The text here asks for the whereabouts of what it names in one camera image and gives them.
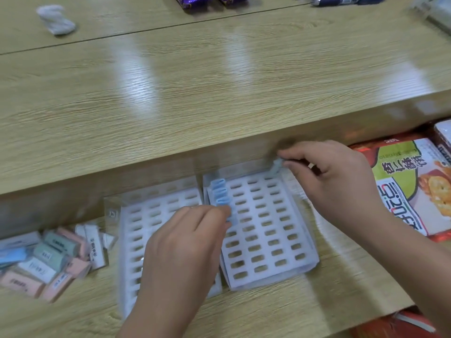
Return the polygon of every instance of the wooden table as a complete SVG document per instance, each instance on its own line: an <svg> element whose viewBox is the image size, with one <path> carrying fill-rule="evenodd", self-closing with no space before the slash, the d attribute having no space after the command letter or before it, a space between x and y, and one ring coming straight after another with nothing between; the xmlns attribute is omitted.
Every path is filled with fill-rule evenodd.
<svg viewBox="0 0 451 338"><path fill-rule="evenodd" d="M214 1L194 14L175 0L63 0L80 22L63 39L31 16L50 1L0 7L2 236L99 217L104 196L295 140L351 144L451 115L449 37L411 0ZM313 272L207 300L187 336L325 337L412 303L330 224L316 240ZM0 336L114 336L115 278L112 258L51 306L0 290Z"/></svg>

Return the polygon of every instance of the cracker package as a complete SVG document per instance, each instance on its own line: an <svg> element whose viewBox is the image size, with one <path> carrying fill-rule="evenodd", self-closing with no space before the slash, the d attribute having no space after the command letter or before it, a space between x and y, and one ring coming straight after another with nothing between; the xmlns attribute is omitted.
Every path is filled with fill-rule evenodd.
<svg viewBox="0 0 451 338"><path fill-rule="evenodd" d="M433 140L440 153L451 164L451 120L441 121L434 125Z"/></svg>
<svg viewBox="0 0 451 338"><path fill-rule="evenodd" d="M451 228L451 165L418 134L351 147L365 155L386 208L425 236Z"/></svg>

